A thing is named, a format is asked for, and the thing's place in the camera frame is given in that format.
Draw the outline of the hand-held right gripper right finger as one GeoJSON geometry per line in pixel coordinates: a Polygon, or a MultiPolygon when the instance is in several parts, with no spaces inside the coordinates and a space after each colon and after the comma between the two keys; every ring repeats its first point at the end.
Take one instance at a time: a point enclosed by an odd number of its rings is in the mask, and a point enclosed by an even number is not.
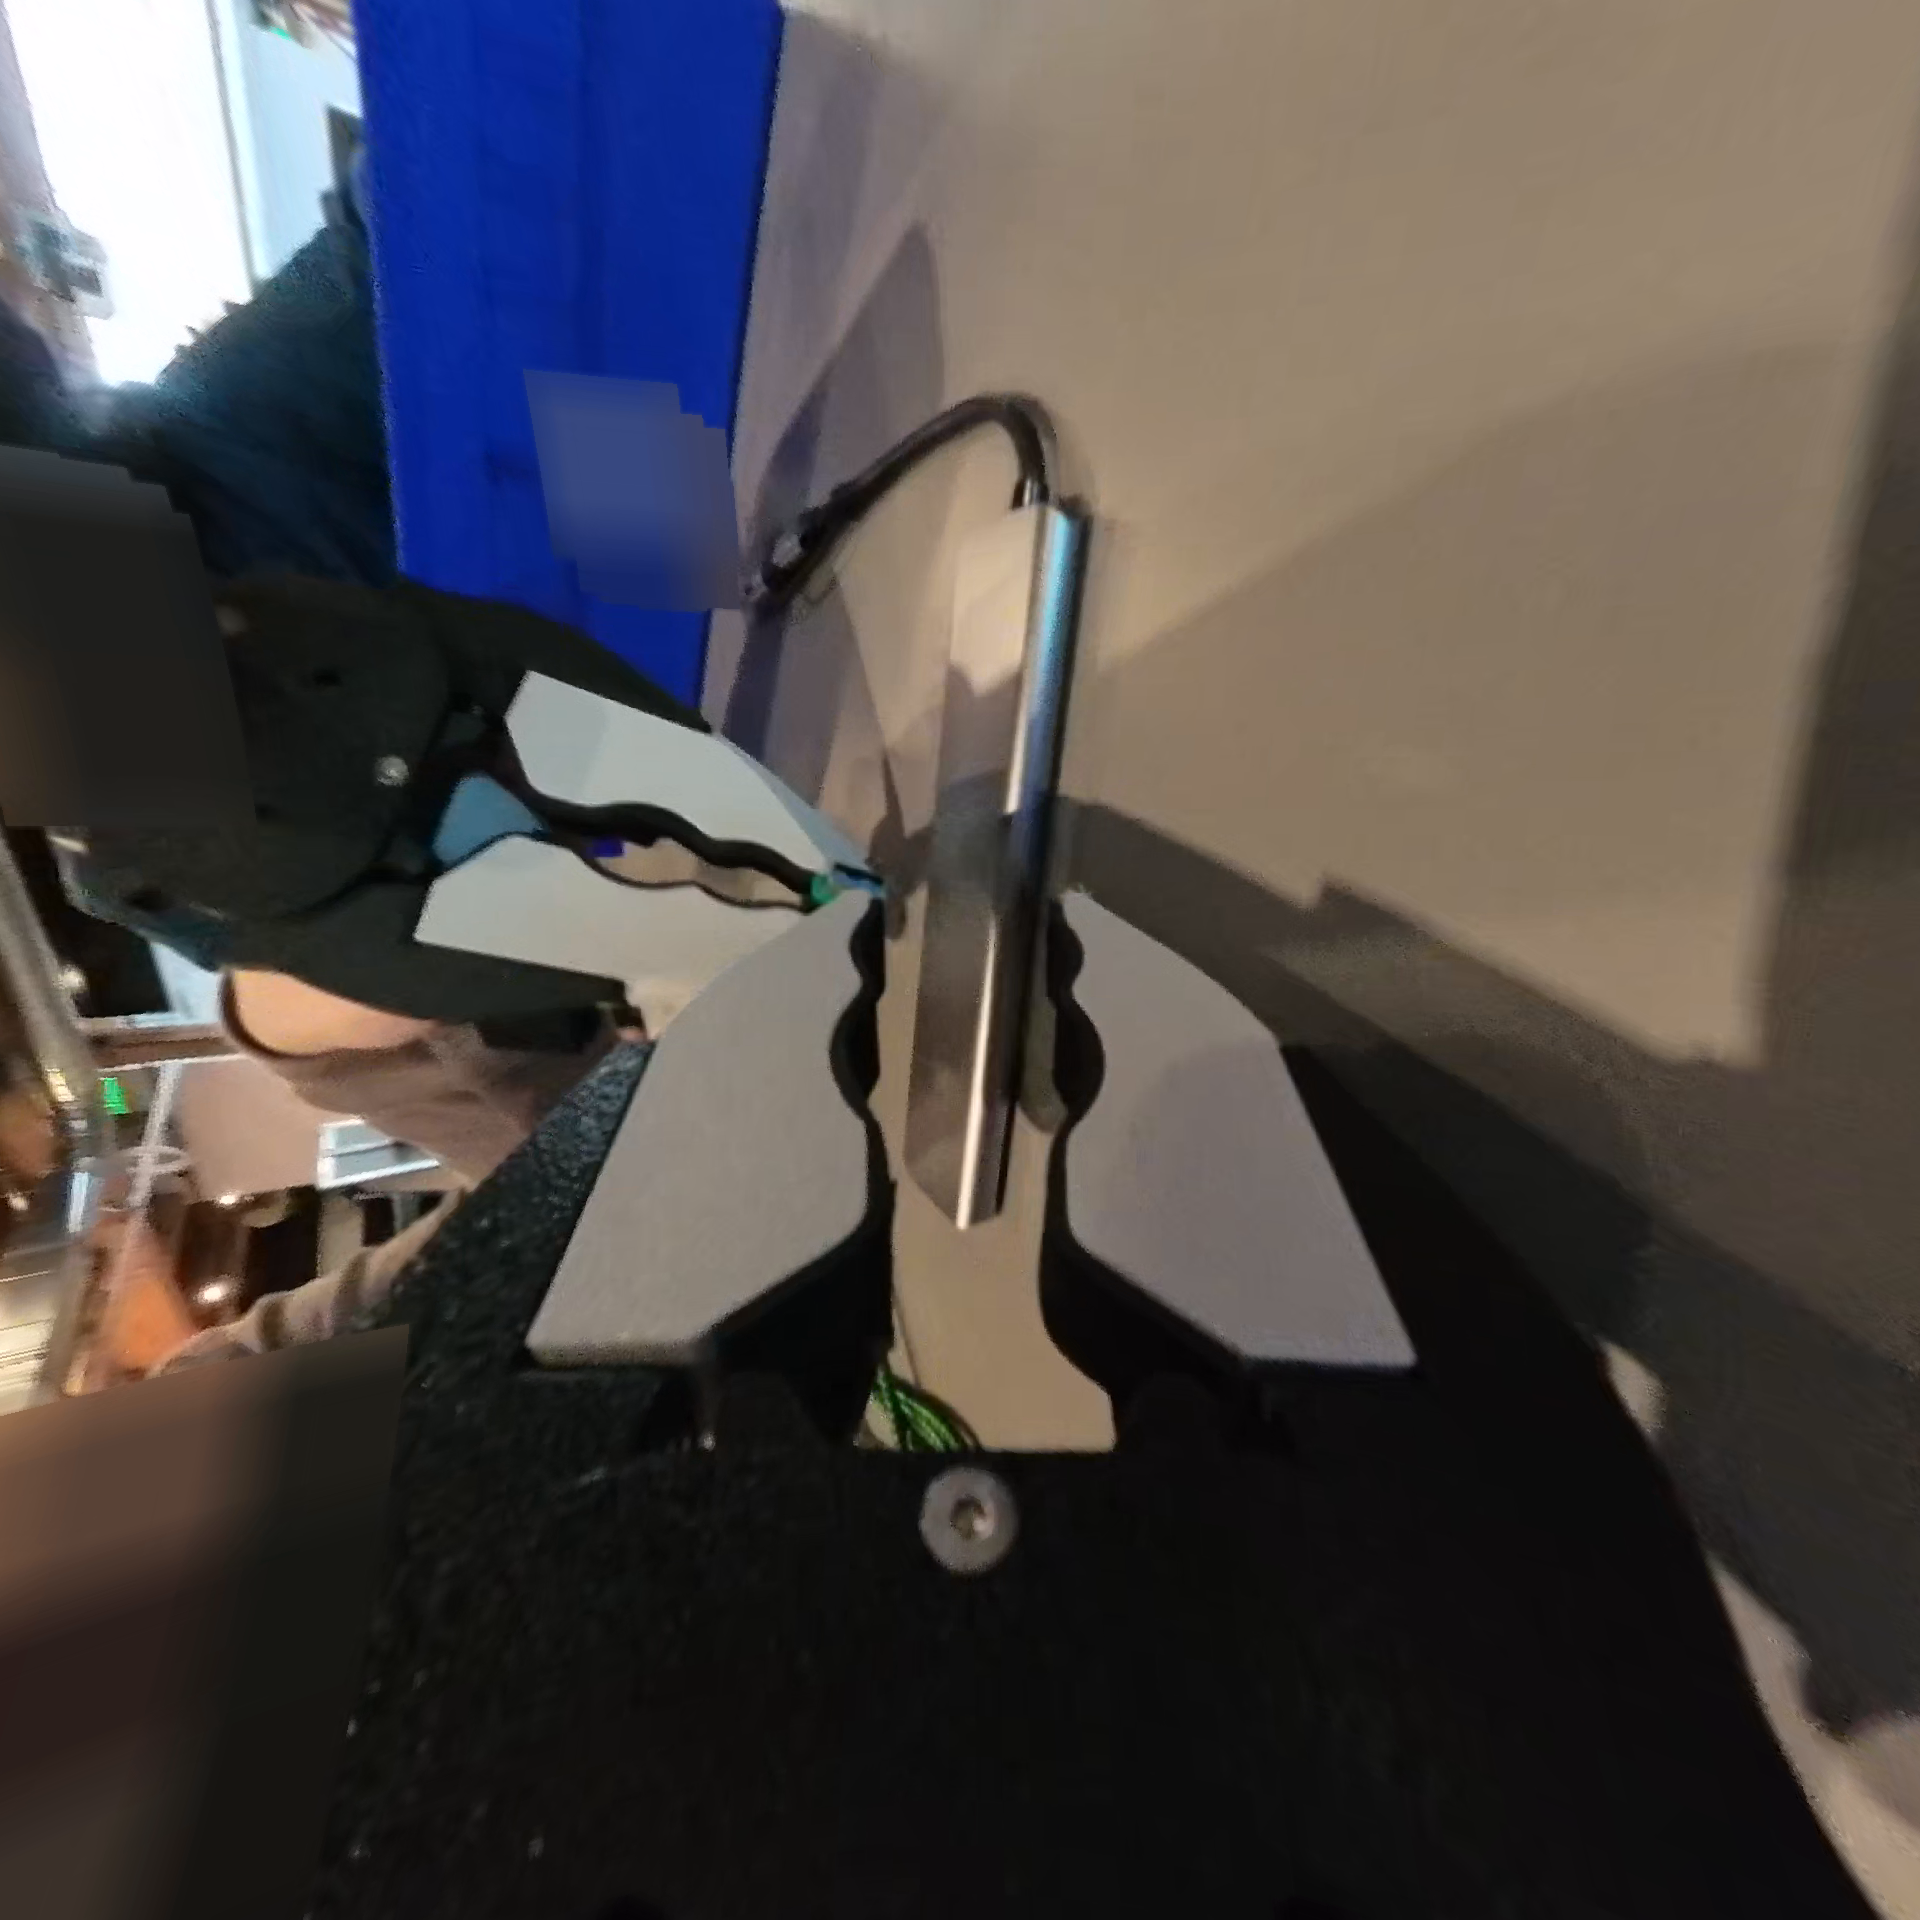
{"type": "Polygon", "coordinates": [[[1064,1247],[1254,1368],[1404,1374],[1411,1335],[1276,1036],[1092,896],[1057,902],[1057,1039],[1091,1039],[1051,1189],[1064,1247]]]}

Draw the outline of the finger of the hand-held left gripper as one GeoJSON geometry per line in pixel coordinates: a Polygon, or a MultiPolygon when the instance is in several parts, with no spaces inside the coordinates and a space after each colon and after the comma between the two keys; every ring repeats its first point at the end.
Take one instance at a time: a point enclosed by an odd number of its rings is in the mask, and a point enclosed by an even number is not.
{"type": "Polygon", "coordinates": [[[534,836],[499,836],[430,882],[416,940],[467,952],[696,997],[720,974],[851,896],[882,900],[872,876],[809,876],[795,900],[741,900],[700,879],[627,879],[534,836]]]}
{"type": "Polygon", "coordinates": [[[525,677],[507,709],[518,788],[552,823],[683,848],[716,869],[873,872],[854,841],[724,735],[525,677]]]}

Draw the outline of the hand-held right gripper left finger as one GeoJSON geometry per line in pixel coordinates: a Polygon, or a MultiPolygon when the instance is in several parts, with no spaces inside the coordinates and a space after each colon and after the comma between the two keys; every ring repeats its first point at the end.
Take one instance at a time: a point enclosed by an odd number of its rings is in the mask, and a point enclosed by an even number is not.
{"type": "Polygon", "coordinates": [[[889,1257],[882,964],[880,902],[832,900],[667,1023],[525,1329],[534,1362],[688,1368],[864,1231],[889,1257]]]}

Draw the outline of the grey usb hub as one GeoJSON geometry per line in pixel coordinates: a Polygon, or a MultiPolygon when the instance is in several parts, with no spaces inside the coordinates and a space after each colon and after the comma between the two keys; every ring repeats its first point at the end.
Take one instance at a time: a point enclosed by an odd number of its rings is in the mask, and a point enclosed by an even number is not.
{"type": "Polygon", "coordinates": [[[954,573],[904,1162],[961,1231],[1002,1212],[1091,528],[1025,504],[954,573]]]}

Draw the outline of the person's left forearm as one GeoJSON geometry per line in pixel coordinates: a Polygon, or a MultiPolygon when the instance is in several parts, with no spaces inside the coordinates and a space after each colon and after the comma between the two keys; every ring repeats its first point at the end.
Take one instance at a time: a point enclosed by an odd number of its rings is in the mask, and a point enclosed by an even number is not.
{"type": "Polygon", "coordinates": [[[433,1023],[393,1047],[277,1062],[320,1113],[364,1120],[481,1185],[629,1036],[598,1016],[433,1023]]]}

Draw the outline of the person's left hand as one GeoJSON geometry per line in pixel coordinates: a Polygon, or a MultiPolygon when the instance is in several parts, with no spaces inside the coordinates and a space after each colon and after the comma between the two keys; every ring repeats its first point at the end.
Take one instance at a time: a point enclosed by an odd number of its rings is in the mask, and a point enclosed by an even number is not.
{"type": "Polygon", "coordinates": [[[433,1056],[435,1018],[388,1013],[267,969],[221,974],[229,1038],[309,1105],[369,1118],[433,1056]]]}

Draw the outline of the blue plastic storage bin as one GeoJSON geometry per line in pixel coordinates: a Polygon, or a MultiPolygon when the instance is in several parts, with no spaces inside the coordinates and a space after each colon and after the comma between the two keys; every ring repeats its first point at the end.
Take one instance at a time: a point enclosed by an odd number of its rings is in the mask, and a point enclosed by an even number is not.
{"type": "Polygon", "coordinates": [[[776,1],[352,7],[400,568],[564,618],[696,704],[709,616],[555,553],[525,373],[667,382],[732,425],[776,1]]]}

